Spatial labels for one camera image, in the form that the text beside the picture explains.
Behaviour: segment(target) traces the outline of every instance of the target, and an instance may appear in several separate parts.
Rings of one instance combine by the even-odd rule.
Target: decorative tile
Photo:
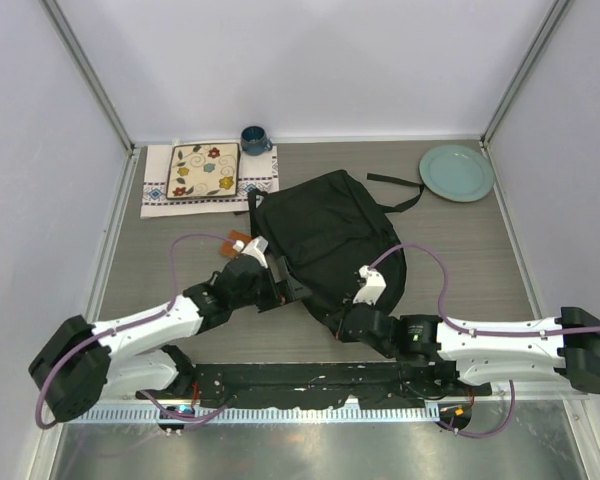
[[[183,200],[235,196],[239,157],[237,143],[174,147],[166,197],[170,200]]]

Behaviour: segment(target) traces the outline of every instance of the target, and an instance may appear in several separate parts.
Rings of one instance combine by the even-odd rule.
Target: blue mug
[[[262,127],[247,127],[240,135],[242,151],[247,155],[262,155],[273,148],[273,143],[267,138],[267,132]]]

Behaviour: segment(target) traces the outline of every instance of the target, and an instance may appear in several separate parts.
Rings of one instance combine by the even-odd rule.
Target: cable connector
[[[242,240],[236,240],[236,243],[234,243],[231,248],[233,248],[236,252],[240,253],[244,248],[244,242]]]
[[[243,255],[249,255],[258,260],[258,263],[260,266],[262,266],[262,268],[268,268],[267,259],[264,256],[264,252],[267,250],[268,245],[269,242],[264,237],[256,237],[251,240],[240,253]]]
[[[375,305],[387,284],[384,277],[377,270],[363,265],[358,270],[360,276],[360,290],[353,299],[353,303],[366,303],[367,305]]]

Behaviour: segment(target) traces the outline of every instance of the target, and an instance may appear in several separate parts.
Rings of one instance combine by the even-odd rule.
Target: metal frame
[[[353,136],[353,137],[272,137],[271,140],[276,145],[290,144],[290,143],[356,143],[356,142],[444,142],[449,140],[465,141],[473,140],[479,142],[482,138],[480,134],[455,134],[455,135],[375,135],[373,137],[364,136]],[[199,142],[199,138],[179,138],[176,143],[195,143]],[[239,141],[239,138],[233,139],[222,139],[222,140],[205,140],[210,143],[220,143],[227,141]],[[165,141],[151,141],[151,142],[136,142],[135,147],[150,147],[152,145],[164,145]]]
[[[44,11],[51,20],[56,32],[58,32],[62,43],[64,43],[65,47],[67,47],[69,55],[82,74],[85,83],[102,108],[102,112],[104,113],[105,117],[107,117],[107,120],[118,135],[118,138],[127,152],[127,155],[131,154],[133,151],[133,142],[131,141],[127,130],[124,128],[122,120],[120,120],[120,117],[118,117],[116,109],[114,108],[113,103],[111,103],[111,100],[102,86],[102,83],[100,83],[98,75],[96,75],[95,70],[91,66],[87,55],[80,46],[80,42],[78,42],[76,34],[73,32],[71,25],[69,25],[69,21],[64,16],[60,5],[58,5],[56,0],[39,1],[42,5],[42,8],[44,8]]]
[[[502,120],[517,97],[518,92],[526,82],[527,78],[529,78],[533,68],[538,63],[540,56],[549,43],[549,40],[551,40],[553,33],[556,31],[560,25],[560,22],[569,11],[573,1],[574,0],[554,0],[553,5],[549,9],[549,12],[545,16],[544,21],[540,26],[540,30],[538,30],[538,33],[531,42],[531,46],[527,50],[524,60],[518,67],[518,71],[511,79],[511,82],[509,83],[509,86],[507,87],[502,100],[500,101],[500,105],[498,105],[496,112],[493,114],[493,117],[491,118],[491,121],[489,122],[489,125],[482,136],[482,142],[486,146],[491,143],[496,130],[498,130]]]
[[[116,132],[120,142],[122,143],[126,155],[126,165],[120,180],[118,188],[118,195],[113,208],[109,227],[105,231],[105,238],[102,244],[102,248],[99,254],[99,263],[95,273],[93,282],[93,288],[89,297],[87,305],[87,320],[94,321],[97,319],[100,311],[101,302],[104,296],[104,290],[106,288],[107,277],[113,261],[116,243],[120,232],[122,218],[127,205],[129,193],[131,190],[132,179],[135,173],[135,169],[138,164],[140,152],[134,151],[134,144],[129,137],[120,117],[118,116],[113,103],[109,99],[104,87],[102,86],[97,74],[95,73],[93,66],[89,62],[87,55],[82,49],[73,29],[71,28],[68,20],[66,19],[61,7],[58,5],[57,0],[39,0],[40,4],[44,8],[48,17],[50,18],[54,28],[58,32],[60,39],[65,44],[70,56],[74,60],[74,63],[80,73],[82,74],[86,84],[93,93],[96,101],[102,108],[102,111],[111,124],[112,128]],[[503,119],[510,110],[513,102],[519,94],[521,88],[524,86],[526,80],[529,78],[534,67],[537,65],[542,53],[548,45],[552,35],[558,28],[560,22],[565,17],[568,9],[573,4],[573,0],[555,0],[545,19],[543,20],[541,27],[533,39],[529,49],[527,50],[524,60],[516,71],[514,77],[509,83],[500,104],[498,105],[491,121],[489,122],[484,135],[481,137],[481,144],[485,156],[492,160],[489,145],[494,138],[498,128],[500,127]],[[446,136],[445,139],[473,139],[472,136],[456,135]],[[276,139],[279,143],[290,143],[297,142],[299,140],[310,141],[310,142],[328,142],[328,141],[391,141],[391,140],[440,140],[435,138],[416,138],[416,137],[382,137],[382,138],[311,138],[311,139]],[[498,203],[501,208],[502,216],[511,240],[511,244],[514,250],[516,260],[521,272],[523,283],[527,291],[529,303],[532,311],[537,318],[542,317],[543,308],[540,304],[540,299],[536,295],[536,288],[534,288],[534,282],[530,275],[529,269],[525,262],[525,256],[522,253],[520,243],[517,239],[514,222],[511,219],[509,209],[507,208],[506,201],[503,192],[500,188],[500,182],[496,178],[495,182],[495,193],[498,199]],[[537,386],[531,386],[531,390],[537,388]],[[495,386],[495,391],[498,395],[494,395],[489,400],[497,400],[500,394],[506,394],[508,387],[506,385]],[[528,399],[542,399],[548,398],[551,392],[537,392],[530,391]],[[595,428],[589,419],[587,413],[587,405],[584,402],[583,396],[569,396],[568,392],[564,392],[566,395],[564,404],[567,411],[568,417],[571,422],[571,427],[576,437],[578,448],[582,456],[583,463],[587,474],[590,478],[600,478],[600,444],[598,437],[596,436]],[[136,402],[130,401],[125,402],[129,407],[133,408]],[[60,439],[62,435],[62,427],[56,427],[51,431],[45,431],[41,433],[40,440],[38,442],[36,452],[29,472],[30,479],[49,478],[51,468],[55,459],[55,453],[60,448]]]
[[[518,268],[520,269],[520,275],[522,277],[522,283],[525,291],[527,292],[527,298],[531,305],[531,311],[536,318],[543,318],[548,316],[548,310],[546,306],[541,303],[540,297],[536,294],[538,288],[537,283],[534,281],[532,275],[527,268],[525,262],[525,255],[520,247],[520,243],[515,233],[515,221],[512,220],[509,209],[507,207],[506,198],[500,187],[500,176],[498,174],[497,163],[494,161],[491,147],[482,144],[482,153],[486,158],[489,159],[493,170],[496,174],[496,181],[494,185],[494,191],[496,198],[500,206],[502,218],[509,234],[509,240],[513,248],[516,261],[518,262]],[[573,431],[578,451],[584,465],[587,476],[591,479],[600,479],[600,437],[596,432],[595,423],[592,422],[589,413],[588,395],[584,394],[581,398],[574,398],[571,396],[563,396],[563,404],[569,419],[569,425]]]

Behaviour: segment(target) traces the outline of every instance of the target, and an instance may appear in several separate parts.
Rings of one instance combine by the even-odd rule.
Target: wooden surface
[[[395,204],[416,189],[365,180],[367,172],[418,180],[418,162],[442,142],[283,144],[278,146],[281,188],[344,168],[362,181],[378,203]],[[479,151],[477,142],[453,142]],[[248,232],[247,215],[231,213],[140,219],[144,155],[134,178],[100,318],[129,315],[167,301],[172,293],[167,252],[173,239],[192,232]],[[452,203],[425,191],[420,203],[390,214],[400,239],[433,248],[451,273],[447,312],[455,318],[512,321],[532,318],[518,266],[493,192],[470,204]],[[189,239],[178,246],[179,290],[207,280],[226,259],[221,243]],[[406,293],[394,315],[435,314],[442,275],[425,253],[407,252]],[[263,314],[236,311],[229,323],[174,342],[192,361],[320,362],[382,360],[360,344],[340,344],[301,304]]]

